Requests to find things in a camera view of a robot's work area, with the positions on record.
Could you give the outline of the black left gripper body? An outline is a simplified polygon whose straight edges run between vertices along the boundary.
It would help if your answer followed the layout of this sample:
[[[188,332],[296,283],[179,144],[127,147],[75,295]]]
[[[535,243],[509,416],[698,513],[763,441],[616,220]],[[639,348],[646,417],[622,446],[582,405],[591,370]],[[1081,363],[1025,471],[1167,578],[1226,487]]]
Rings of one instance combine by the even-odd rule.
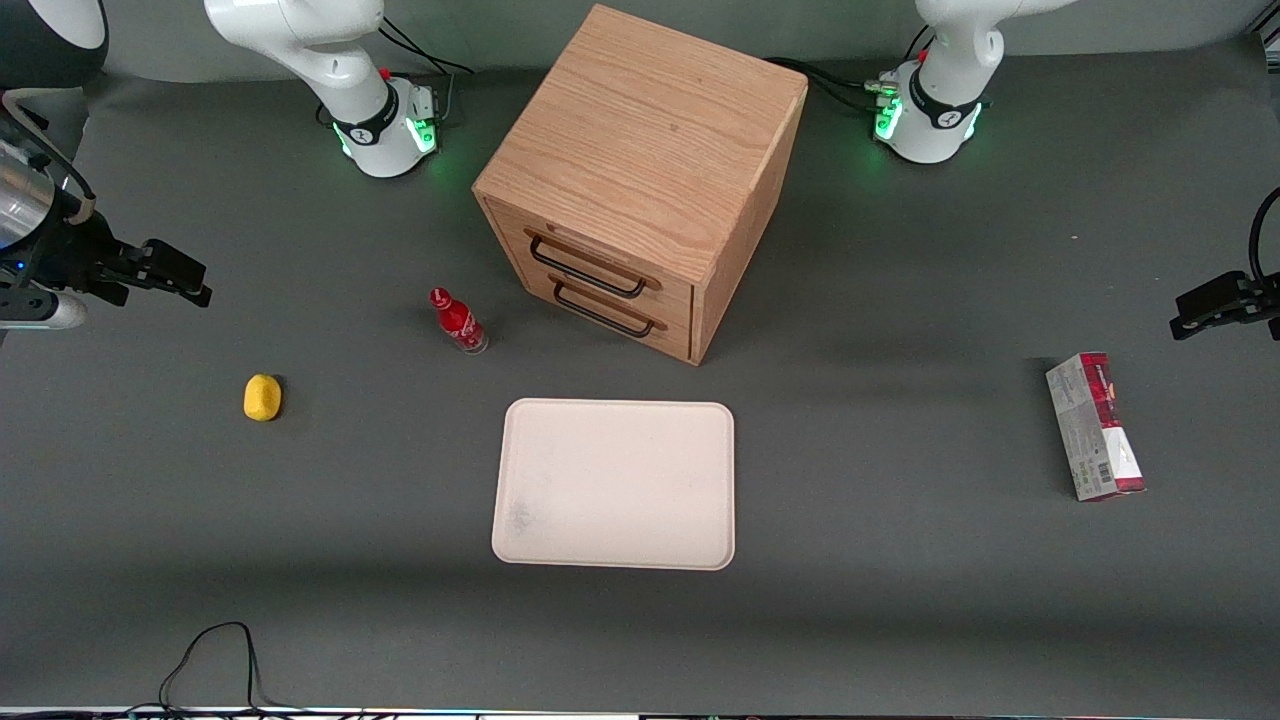
[[[1274,341],[1280,341],[1279,327],[1279,273],[1252,281],[1253,297],[1245,310],[1245,324],[1265,322]]]

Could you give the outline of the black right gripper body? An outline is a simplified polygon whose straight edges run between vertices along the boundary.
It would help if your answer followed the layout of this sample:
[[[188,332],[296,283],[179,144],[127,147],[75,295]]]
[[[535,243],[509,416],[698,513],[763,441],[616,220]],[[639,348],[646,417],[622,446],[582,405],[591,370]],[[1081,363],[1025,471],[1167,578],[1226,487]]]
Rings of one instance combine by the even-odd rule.
[[[3,268],[13,272],[33,258],[29,278],[45,287],[96,293],[111,282],[104,269],[105,261],[116,258],[116,240],[100,213],[78,225],[52,217],[5,247],[1,258]]]

